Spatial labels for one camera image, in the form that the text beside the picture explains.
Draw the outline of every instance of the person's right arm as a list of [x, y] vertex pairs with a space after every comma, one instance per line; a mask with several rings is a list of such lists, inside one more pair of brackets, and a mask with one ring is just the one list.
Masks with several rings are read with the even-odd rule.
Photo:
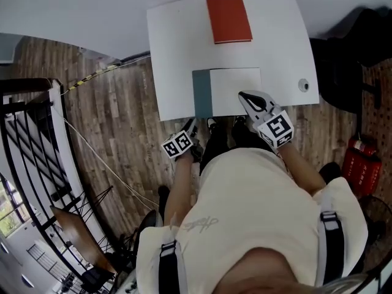
[[325, 187], [325, 182], [316, 171], [298, 152], [291, 143], [279, 147], [283, 161], [293, 176], [296, 184], [312, 196]]

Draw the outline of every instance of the shoe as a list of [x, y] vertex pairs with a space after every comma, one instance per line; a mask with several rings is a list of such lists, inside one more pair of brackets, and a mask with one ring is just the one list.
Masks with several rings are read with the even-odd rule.
[[214, 118], [208, 118], [207, 119], [207, 126], [209, 129], [209, 132], [211, 133], [215, 127], [217, 127], [218, 123]]
[[244, 115], [238, 115], [234, 118], [234, 125], [237, 123], [243, 123], [246, 124], [246, 116]]

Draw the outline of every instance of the window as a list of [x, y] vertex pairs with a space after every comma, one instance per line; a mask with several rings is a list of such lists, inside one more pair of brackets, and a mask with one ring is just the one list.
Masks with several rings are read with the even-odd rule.
[[30, 219], [19, 192], [0, 175], [0, 230], [7, 237]]

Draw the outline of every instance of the red book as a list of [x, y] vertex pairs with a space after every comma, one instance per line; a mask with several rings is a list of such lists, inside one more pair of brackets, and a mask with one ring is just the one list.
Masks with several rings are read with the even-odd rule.
[[252, 40], [243, 0], [207, 0], [207, 6], [215, 43]]

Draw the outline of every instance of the person's left arm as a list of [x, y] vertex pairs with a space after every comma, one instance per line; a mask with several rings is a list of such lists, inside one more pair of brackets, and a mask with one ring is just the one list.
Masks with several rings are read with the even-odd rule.
[[164, 226], [170, 225], [170, 221], [176, 215], [176, 222], [180, 225], [189, 210], [190, 196], [192, 195], [192, 164], [194, 158], [190, 151], [184, 153], [176, 163], [176, 171], [173, 186], [167, 198], [165, 207]]

